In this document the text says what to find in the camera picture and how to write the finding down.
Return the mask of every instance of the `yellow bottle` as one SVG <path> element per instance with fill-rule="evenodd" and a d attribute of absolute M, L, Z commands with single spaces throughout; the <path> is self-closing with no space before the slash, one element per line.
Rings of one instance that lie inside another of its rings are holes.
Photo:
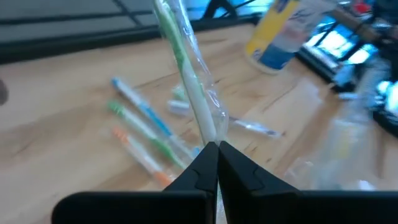
<path fill-rule="evenodd" d="M 262 53 L 280 32 L 287 19 L 293 14 L 299 0 L 275 0 L 267 14 L 262 18 L 253 33 L 251 40 L 246 44 L 246 53 Z"/>

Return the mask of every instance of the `plastic wrapper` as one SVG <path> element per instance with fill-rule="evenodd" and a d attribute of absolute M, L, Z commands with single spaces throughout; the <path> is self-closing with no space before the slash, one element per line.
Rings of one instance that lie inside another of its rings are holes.
<path fill-rule="evenodd" d="M 222 141 L 228 130 L 228 112 L 218 99 L 183 3 L 181 0 L 153 0 L 153 3 L 160 29 L 174 54 L 202 141 L 204 144 Z"/>
<path fill-rule="evenodd" d="M 378 73 L 366 73 L 357 87 L 358 98 L 343 105 L 331 120 L 318 150 L 298 158 L 285 180 L 299 189 L 376 190 L 377 129 L 367 107 Z"/>
<path fill-rule="evenodd" d="M 146 171 L 153 175 L 161 187 L 167 187 L 174 181 L 175 177 L 164 172 L 162 165 L 147 152 L 145 146 L 137 139 L 118 127 L 113 128 L 113 134 L 123 143 L 128 153 L 130 153 Z"/>
<path fill-rule="evenodd" d="M 173 114 L 177 114 L 180 116 L 189 116 L 191 114 L 191 109 L 190 109 L 189 103 L 187 103 L 187 102 L 179 101 L 179 100 L 169 100 L 167 102 L 167 106 L 169 108 L 169 111 Z M 273 131 L 273 130 L 265 127 L 264 125 L 257 123 L 257 122 L 253 122 L 253 121 L 245 121 L 245 120 L 234 118 L 234 117 L 230 116 L 229 123 L 230 123 L 230 125 L 239 126 L 248 131 L 252 131 L 253 133 L 263 134 L 263 135 L 271 137 L 271 138 L 280 138 L 282 136 L 281 133 Z"/>
<path fill-rule="evenodd" d="M 365 72 L 363 77 L 361 77 L 360 86 L 356 90 L 358 95 L 367 99 L 366 106 L 371 109 L 375 106 L 375 97 L 378 95 L 378 91 L 380 91 L 380 89 L 378 89 L 379 84 L 384 80 L 388 80 L 390 75 L 390 61 L 380 58 L 378 54 L 373 55 L 366 63 Z"/>
<path fill-rule="evenodd" d="M 148 118 L 149 121 L 155 126 L 162 138 L 167 140 L 173 150 L 177 154 L 182 154 L 181 158 L 187 157 L 188 163 L 191 163 L 194 156 L 190 149 L 186 146 L 185 142 L 176 135 L 170 126 L 155 112 L 151 105 L 145 100 L 145 98 L 139 94 L 137 90 L 130 88 L 119 78 L 114 77 L 112 79 L 113 86 L 118 90 L 125 98 L 127 98 L 131 104 Z"/>
<path fill-rule="evenodd" d="M 138 115 L 127 109 L 125 106 L 117 101 L 109 101 L 108 108 L 119 117 L 121 117 L 132 129 L 141 133 L 151 144 L 156 147 L 162 154 L 164 154 L 171 162 L 181 169 L 187 168 L 188 164 L 191 163 L 192 158 L 190 157 L 188 162 L 183 161 L 181 155 L 178 155 L 173 147 L 170 138 L 158 134 L 154 131 L 152 126 L 149 126 L 146 122 L 140 119 Z"/>

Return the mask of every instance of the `green toothbrush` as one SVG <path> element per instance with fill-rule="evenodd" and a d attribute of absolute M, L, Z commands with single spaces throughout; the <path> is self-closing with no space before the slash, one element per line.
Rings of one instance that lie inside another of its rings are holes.
<path fill-rule="evenodd" d="M 172 90 L 172 93 L 173 93 L 173 97 L 176 100 L 189 101 L 188 98 L 185 96 L 184 87 L 181 86 L 181 84 L 178 84 L 177 86 L 175 86 Z"/>
<path fill-rule="evenodd" d="M 123 120 L 125 120 L 130 126 L 132 126 L 135 130 L 142 133 L 151 144 L 158 148 L 165 156 L 171 159 L 176 165 L 185 169 L 187 165 L 184 164 L 178 156 L 173 152 L 170 146 L 164 142 L 158 135 L 150 128 L 148 125 L 143 122 L 137 115 L 129 111 L 122 104 L 117 101 L 109 101 L 108 108 L 119 115 Z"/>
<path fill-rule="evenodd" d="M 153 0 L 155 13 L 166 38 L 169 40 L 182 83 L 192 105 L 204 144 L 217 140 L 217 132 L 205 94 L 184 46 L 183 37 L 169 4 L 165 0 Z"/>

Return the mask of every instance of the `wooden table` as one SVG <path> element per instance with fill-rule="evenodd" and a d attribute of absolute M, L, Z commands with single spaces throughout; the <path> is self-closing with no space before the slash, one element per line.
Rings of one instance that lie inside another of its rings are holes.
<path fill-rule="evenodd" d="M 244 59 L 252 26 L 197 35 L 203 57 L 233 116 L 285 133 L 269 139 L 230 128 L 231 143 L 279 177 L 310 152 L 325 132 L 338 101 L 299 61 L 270 76 Z M 164 41 L 151 40 L 0 67 L 9 101 L 0 107 L 0 223 L 49 223 L 52 207 L 82 190 L 156 190 L 150 175 L 110 135 L 119 119 L 106 109 L 117 98 L 117 75 L 140 89 L 174 131 L 198 144 L 195 121 L 167 111 L 179 75 Z M 392 166 L 397 142 L 385 136 L 383 176 L 398 179 Z"/>

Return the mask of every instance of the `red object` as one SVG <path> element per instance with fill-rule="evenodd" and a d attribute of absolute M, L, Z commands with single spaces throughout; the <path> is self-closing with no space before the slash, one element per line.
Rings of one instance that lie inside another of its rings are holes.
<path fill-rule="evenodd" d="M 363 14 L 363 13 L 369 12 L 371 10 L 371 6 L 366 3 L 359 2 L 359 3 L 354 4 L 354 9 L 357 12 L 359 12 L 360 14 Z"/>

